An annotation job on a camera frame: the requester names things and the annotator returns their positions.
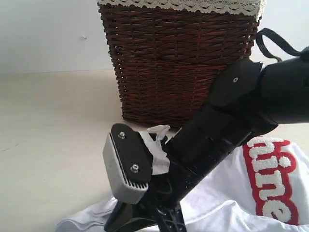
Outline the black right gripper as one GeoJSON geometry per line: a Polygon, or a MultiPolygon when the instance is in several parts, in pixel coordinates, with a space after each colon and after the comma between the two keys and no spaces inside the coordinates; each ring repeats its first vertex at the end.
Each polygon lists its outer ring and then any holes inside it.
{"type": "Polygon", "coordinates": [[[151,182],[147,205],[152,211],[177,210],[180,201],[236,147],[278,126],[263,107],[265,81],[275,67],[246,58],[219,74],[203,107],[163,147],[171,162],[164,176],[169,190],[151,182]]]}

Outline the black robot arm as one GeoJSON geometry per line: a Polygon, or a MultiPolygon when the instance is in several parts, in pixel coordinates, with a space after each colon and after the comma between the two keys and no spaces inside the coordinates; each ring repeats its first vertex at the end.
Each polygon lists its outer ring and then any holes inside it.
{"type": "Polygon", "coordinates": [[[309,120],[309,51],[263,67],[244,59],[211,86],[207,102],[172,138],[114,124],[103,159],[116,207],[107,232],[158,226],[184,232],[180,201],[236,147],[279,124],[309,120]]]}

